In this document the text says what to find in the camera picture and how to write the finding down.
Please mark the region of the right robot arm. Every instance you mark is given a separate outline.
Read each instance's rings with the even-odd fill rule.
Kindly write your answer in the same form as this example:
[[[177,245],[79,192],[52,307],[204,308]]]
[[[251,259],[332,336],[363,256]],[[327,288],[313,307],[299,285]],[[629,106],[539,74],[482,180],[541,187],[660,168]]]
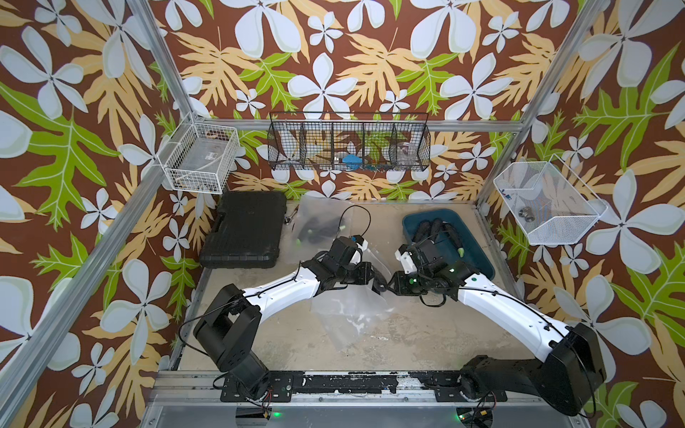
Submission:
[[[532,357],[498,360],[478,355],[460,370],[460,389],[469,399],[491,392],[534,395],[563,415],[582,413],[607,379],[598,335],[570,326],[509,294],[476,267],[444,260],[432,241],[403,245],[395,253],[401,270],[391,279],[377,274],[379,294],[419,297],[437,294],[476,310],[521,342]]]

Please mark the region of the purple eggplant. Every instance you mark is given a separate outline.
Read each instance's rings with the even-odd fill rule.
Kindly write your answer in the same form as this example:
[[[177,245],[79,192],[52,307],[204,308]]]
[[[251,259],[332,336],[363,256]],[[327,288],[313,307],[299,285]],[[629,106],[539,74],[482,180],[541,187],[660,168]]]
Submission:
[[[314,218],[303,226],[298,240],[305,244],[325,244],[334,240],[344,230],[346,230],[346,225],[340,220],[322,221]]]

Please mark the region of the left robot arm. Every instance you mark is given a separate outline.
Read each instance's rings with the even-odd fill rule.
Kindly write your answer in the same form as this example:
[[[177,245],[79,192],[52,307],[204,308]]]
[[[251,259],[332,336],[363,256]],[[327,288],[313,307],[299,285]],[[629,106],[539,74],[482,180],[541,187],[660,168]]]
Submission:
[[[329,250],[301,261],[287,276],[244,290],[224,286],[196,319],[194,338],[240,395],[251,401],[264,397],[269,369],[253,352],[262,322],[323,292],[367,285],[375,279],[373,263],[364,260],[367,249],[369,243],[360,235],[338,237]]]

